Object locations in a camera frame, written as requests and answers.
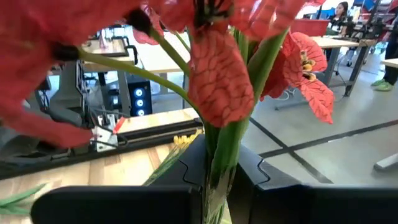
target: gray floor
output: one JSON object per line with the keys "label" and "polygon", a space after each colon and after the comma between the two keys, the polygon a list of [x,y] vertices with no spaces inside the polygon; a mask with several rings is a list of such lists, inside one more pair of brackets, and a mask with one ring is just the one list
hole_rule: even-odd
{"label": "gray floor", "polygon": [[[380,93],[369,87],[370,83],[384,75],[380,58],[384,56],[369,55],[349,98],[342,97],[344,87],[332,89],[336,98],[332,125],[319,122],[308,105],[280,111],[274,109],[275,105],[300,101],[302,98],[299,92],[287,101],[266,98],[256,105],[252,118],[288,146],[398,119],[398,90]],[[347,80],[352,67],[346,67],[345,60],[342,60],[337,68],[341,77],[335,76],[333,79]],[[170,75],[169,80],[181,85],[181,77],[182,74],[176,73]],[[53,86],[57,86],[56,78],[51,79]],[[153,92],[157,89],[158,86],[154,85]],[[182,108],[182,100],[175,94],[154,95],[152,107],[154,113],[179,110]],[[335,184],[398,185],[398,170],[388,173],[373,170],[375,162],[398,152],[396,133],[398,125],[308,147],[296,153]],[[252,123],[248,126],[242,144],[258,154],[281,148]],[[318,182],[288,154],[268,157],[266,161],[302,182]]]}

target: green leaf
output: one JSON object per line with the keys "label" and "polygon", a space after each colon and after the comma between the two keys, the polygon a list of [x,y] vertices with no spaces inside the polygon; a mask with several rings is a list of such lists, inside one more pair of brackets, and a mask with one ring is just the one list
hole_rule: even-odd
{"label": "green leaf", "polygon": [[208,121],[204,121],[203,125],[205,127],[207,153],[209,160],[212,160],[217,149],[217,141],[220,129],[214,127]]}
{"label": "green leaf", "polygon": [[22,215],[28,216],[30,214],[30,210],[26,208],[20,208],[17,206],[6,206],[0,207],[0,215]]}
{"label": "green leaf", "polygon": [[248,45],[248,61],[250,61],[251,57],[254,55],[254,48],[259,44],[258,41],[249,41]]}
{"label": "green leaf", "polygon": [[238,33],[238,39],[239,39],[238,41],[239,51],[241,52],[243,62],[246,65],[248,63],[249,41],[242,32]]}
{"label": "green leaf", "polygon": [[172,151],[166,156],[159,167],[149,176],[149,178],[144,182],[143,186],[148,186],[158,177],[164,174],[174,163],[179,159],[185,150],[181,146],[175,146]]}
{"label": "green leaf", "polygon": [[21,200],[25,200],[29,198],[30,196],[36,194],[38,191],[40,191],[45,184],[39,185],[33,189],[27,190],[23,193],[17,194],[17,195],[12,195],[11,197],[5,198],[0,200],[0,207],[5,207],[6,205],[13,204],[20,202]]}
{"label": "green leaf", "polygon": [[269,72],[275,62],[288,30],[261,42],[257,52],[248,63],[250,82],[254,91],[254,104],[257,103],[268,79]]}
{"label": "green leaf", "polygon": [[[274,64],[286,33],[284,32],[265,41],[249,61],[248,72],[253,85],[256,102],[264,88],[268,74]],[[229,123],[220,129],[217,149],[211,162],[210,176],[208,178],[209,183],[206,190],[207,201],[205,212],[208,222],[216,220],[215,215],[222,203],[224,203],[231,188],[236,164],[238,163],[241,138],[248,125],[249,117],[247,116],[241,121]]]}

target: red petal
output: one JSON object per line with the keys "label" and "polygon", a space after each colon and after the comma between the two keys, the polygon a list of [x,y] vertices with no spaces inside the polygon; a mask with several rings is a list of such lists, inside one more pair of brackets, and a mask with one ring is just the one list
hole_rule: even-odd
{"label": "red petal", "polygon": [[313,71],[324,71],[328,67],[325,54],[319,45],[309,36],[295,32],[292,37],[296,41],[298,47],[301,50],[306,51],[308,59],[315,61],[315,65],[312,67]]}
{"label": "red petal", "polygon": [[[153,9],[151,9],[149,6],[142,6],[142,10],[149,16],[150,21],[152,23],[152,26],[154,29],[161,35],[164,35],[163,29],[160,26],[160,16],[158,16]],[[135,40],[140,43],[140,44],[151,44],[151,45],[157,45],[158,43],[156,40],[153,38],[149,37],[146,33],[138,31],[138,30],[133,30],[132,32]]]}
{"label": "red petal", "polygon": [[333,124],[331,114],[333,112],[333,103],[335,97],[333,92],[328,89],[321,81],[310,81],[302,78],[302,84],[298,87],[304,98],[308,100],[315,116],[329,124]]}
{"label": "red petal", "polygon": [[292,38],[292,34],[288,32],[282,44],[281,51],[285,55],[285,57],[288,57],[295,50],[298,50],[298,45],[296,41]]}
{"label": "red petal", "polygon": [[160,15],[163,25],[171,31],[182,33],[186,26],[193,24],[195,9],[192,0],[162,0],[149,4]]}
{"label": "red petal", "polygon": [[192,43],[188,96],[203,117],[221,127],[252,110],[253,89],[234,38],[207,30]]}
{"label": "red petal", "polygon": [[305,0],[236,0],[230,24],[247,36],[262,40],[286,30]]}
{"label": "red petal", "polygon": [[[113,24],[131,10],[139,7],[140,0],[35,0],[18,1],[20,7],[35,19],[47,39],[62,44],[80,45],[89,35]],[[13,10],[3,8],[3,13]]]}
{"label": "red petal", "polygon": [[285,62],[285,59],[286,58],[283,53],[279,52],[277,58],[275,59],[272,70],[269,73],[261,97],[269,95],[270,97],[276,99],[280,97],[281,94],[283,94],[284,90],[288,87],[289,84],[284,79],[283,75],[283,64]]}
{"label": "red petal", "polygon": [[292,87],[298,88],[308,100],[315,116],[321,121],[333,123],[333,92],[321,81],[310,81],[303,77],[300,51],[294,50],[284,64],[284,77]]}
{"label": "red petal", "polygon": [[88,31],[79,32],[82,29],[80,25],[84,23],[80,24],[78,20],[84,22],[88,16],[86,13],[80,17],[76,13],[91,12],[101,2],[102,0],[96,1],[91,9],[80,8],[84,3],[77,1],[7,2],[7,7],[0,14],[0,118],[5,125],[19,133],[63,147],[88,143],[92,136],[91,131],[41,118],[24,111],[21,105],[44,80],[47,70],[55,63],[52,59],[51,43],[64,41],[74,44],[87,39],[88,34],[96,31],[90,29],[104,20],[91,21],[95,25],[90,25]]}

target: woman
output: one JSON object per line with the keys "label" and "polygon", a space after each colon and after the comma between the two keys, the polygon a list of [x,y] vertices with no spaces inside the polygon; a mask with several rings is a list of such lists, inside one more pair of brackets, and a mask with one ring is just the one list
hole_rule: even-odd
{"label": "woman", "polygon": [[[345,33],[345,27],[341,27],[339,25],[340,22],[344,20],[347,16],[348,11],[348,3],[341,2],[337,5],[335,9],[335,15],[330,16],[330,23],[328,25],[328,29],[326,31],[326,35],[338,35],[339,33]],[[326,49],[326,59],[329,60],[331,54],[331,49]]]}
{"label": "woman", "polygon": [[[393,30],[396,29],[398,22],[398,16],[394,19],[392,24],[394,25]],[[398,33],[391,32],[390,38],[388,41],[388,45],[386,48],[386,57],[385,59],[393,59],[398,58]],[[375,87],[376,91],[391,91],[394,84],[398,79],[398,68],[393,68],[390,66],[386,66],[386,72],[382,80],[378,80],[371,84],[371,86]]]}

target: flower petal with dark veins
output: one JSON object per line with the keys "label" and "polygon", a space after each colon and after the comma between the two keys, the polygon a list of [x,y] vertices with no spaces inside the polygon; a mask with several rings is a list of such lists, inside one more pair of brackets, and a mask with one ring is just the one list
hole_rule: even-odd
{"label": "flower petal with dark veins", "polygon": [[212,125],[226,126],[253,108],[253,89],[235,40],[227,32],[205,30],[194,37],[188,96]]}

